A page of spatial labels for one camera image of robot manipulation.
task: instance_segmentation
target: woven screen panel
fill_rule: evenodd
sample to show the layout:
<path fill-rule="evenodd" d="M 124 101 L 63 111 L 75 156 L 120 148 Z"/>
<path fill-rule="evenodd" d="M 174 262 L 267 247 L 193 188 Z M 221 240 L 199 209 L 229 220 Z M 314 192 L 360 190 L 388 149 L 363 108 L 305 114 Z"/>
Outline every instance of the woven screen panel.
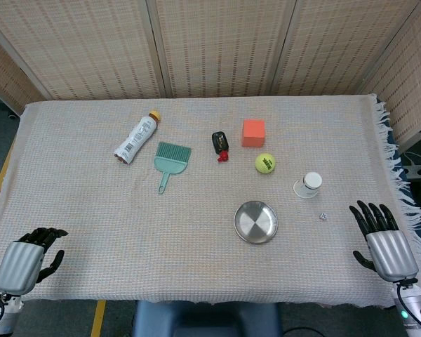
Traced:
<path fill-rule="evenodd" d="M 160 97 L 137 1 L 3 0 L 0 30 L 53 99 Z"/>
<path fill-rule="evenodd" d="M 0 99 L 17 114 L 22 114 L 27 103 L 45 100 L 1 46 Z"/>
<path fill-rule="evenodd" d="M 156 0 L 173 97 L 262 95 L 290 0 Z"/>
<path fill-rule="evenodd" d="M 417 0 L 300 0 L 277 95 L 351 94 Z"/>
<path fill-rule="evenodd" d="M 421 4 L 368 75 L 362 91 L 387 102 L 398 144 L 405 145 L 421 131 Z"/>

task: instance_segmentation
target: stainless steel plate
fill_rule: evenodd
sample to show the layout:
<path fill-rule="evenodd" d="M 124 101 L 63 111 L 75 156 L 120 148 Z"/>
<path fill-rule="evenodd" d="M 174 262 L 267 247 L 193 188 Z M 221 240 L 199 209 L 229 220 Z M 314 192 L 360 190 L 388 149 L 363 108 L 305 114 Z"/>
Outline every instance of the stainless steel plate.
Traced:
<path fill-rule="evenodd" d="M 237 210 L 234 226 L 243 240 L 251 244 L 263 244 L 276 234 L 278 218 L 266 203 L 248 201 Z"/>

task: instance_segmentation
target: yellow tennis ball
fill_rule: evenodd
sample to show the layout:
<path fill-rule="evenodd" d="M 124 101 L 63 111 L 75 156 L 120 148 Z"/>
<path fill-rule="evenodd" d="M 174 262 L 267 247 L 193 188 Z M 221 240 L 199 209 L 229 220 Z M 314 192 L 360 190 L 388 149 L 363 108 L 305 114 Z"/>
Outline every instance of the yellow tennis ball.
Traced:
<path fill-rule="evenodd" d="M 270 173 L 276 166 L 276 160 L 270 153 L 259 154 L 255 159 L 255 168 L 261 173 Z"/>

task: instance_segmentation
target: white cup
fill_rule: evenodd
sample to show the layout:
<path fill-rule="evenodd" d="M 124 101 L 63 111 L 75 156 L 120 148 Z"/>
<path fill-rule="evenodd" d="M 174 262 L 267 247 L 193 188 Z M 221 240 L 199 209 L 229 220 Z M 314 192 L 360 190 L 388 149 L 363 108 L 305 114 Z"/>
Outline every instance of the white cup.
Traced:
<path fill-rule="evenodd" d="M 323 178 L 317 172 L 309 172 L 303 179 L 295 182 L 293 191 L 299 197 L 305 199 L 313 198 L 318 194 L 322 183 Z"/>

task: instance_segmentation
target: orange cube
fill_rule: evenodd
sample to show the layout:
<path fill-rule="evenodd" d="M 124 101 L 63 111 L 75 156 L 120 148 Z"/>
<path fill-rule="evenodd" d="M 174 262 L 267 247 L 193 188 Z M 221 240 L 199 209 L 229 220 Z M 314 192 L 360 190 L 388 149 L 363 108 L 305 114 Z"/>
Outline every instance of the orange cube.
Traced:
<path fill-rule="evenodd" d="M 262 147 L 265 142 L 265 122 L 261 119 L 243 121 L 241 146 Z"/>

